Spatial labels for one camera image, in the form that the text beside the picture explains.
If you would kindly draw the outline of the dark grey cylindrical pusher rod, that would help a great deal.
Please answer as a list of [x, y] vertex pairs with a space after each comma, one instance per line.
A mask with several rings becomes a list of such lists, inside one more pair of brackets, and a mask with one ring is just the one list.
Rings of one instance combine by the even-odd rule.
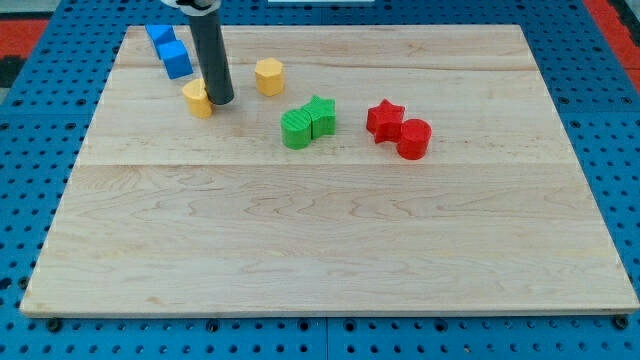
[[189, 27], [209, 100], [225, 105], [234, 99], [234, 89], [217, 10], [196, 10]]

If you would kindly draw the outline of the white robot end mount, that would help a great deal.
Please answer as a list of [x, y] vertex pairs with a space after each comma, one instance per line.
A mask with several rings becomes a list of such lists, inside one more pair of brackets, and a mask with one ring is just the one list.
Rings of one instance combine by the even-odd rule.
[[221, 0], [161, 0], [171, 8], [179, 9], [187, 16], [205, 16], [217, 11]]

